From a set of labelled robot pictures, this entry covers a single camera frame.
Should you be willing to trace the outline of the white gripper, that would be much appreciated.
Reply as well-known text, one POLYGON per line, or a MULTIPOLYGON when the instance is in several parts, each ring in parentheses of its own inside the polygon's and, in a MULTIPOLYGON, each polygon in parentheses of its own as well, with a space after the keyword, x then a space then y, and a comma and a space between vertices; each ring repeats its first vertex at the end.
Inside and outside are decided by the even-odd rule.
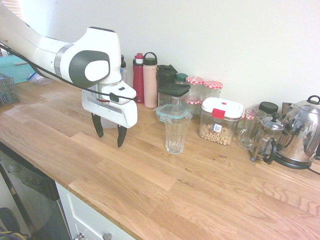
POLYGON ((83 108, 92 113, 92 122, 99 138, 104 136, 101 117, 118 124, 117 146, 120 148, 126 138, 127 128, 133 127, 138 121, 138 107, 135 101, 129 100, 123 104, 109 101, 104 104, 92 96, 91 92, 82 90, 81 102, 83 108))

